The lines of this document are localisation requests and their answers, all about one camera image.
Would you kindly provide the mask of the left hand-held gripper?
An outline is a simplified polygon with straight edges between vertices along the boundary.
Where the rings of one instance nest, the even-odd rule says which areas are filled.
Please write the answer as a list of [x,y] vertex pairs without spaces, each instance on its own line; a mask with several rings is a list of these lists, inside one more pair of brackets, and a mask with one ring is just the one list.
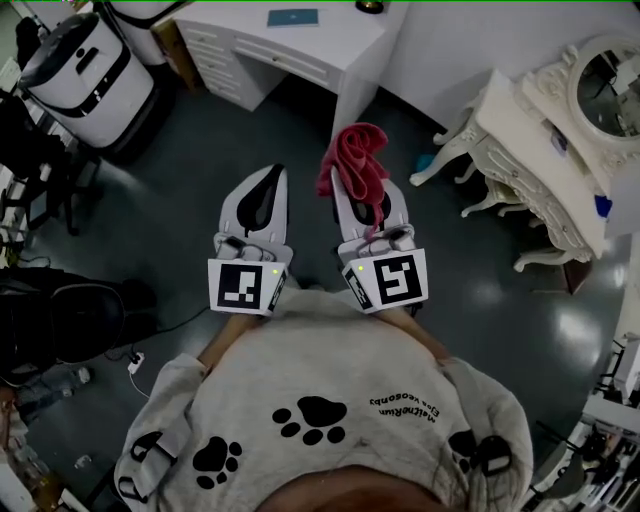
[[207,262],[211,310],[272,316],[294,255],[282,245],[287,227],[288,176],[282,164],[251,173],[226,196],[214,236],[216,255]]

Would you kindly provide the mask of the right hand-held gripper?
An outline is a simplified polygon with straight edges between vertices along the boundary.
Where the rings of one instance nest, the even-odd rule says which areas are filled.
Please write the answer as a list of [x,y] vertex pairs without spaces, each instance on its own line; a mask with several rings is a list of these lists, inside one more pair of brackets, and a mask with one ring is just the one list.
[[425,251],[414,241],[415,230],[403,192],[390,179],[382,181],[383,219],[380,233],[364,239],[373,221],[373,211],[351,197],[338,170],[331,169],[334,217],[344,243],[337,255],[341,274],[353,294],[352,305],[365,314],[420,304],[428,299]]

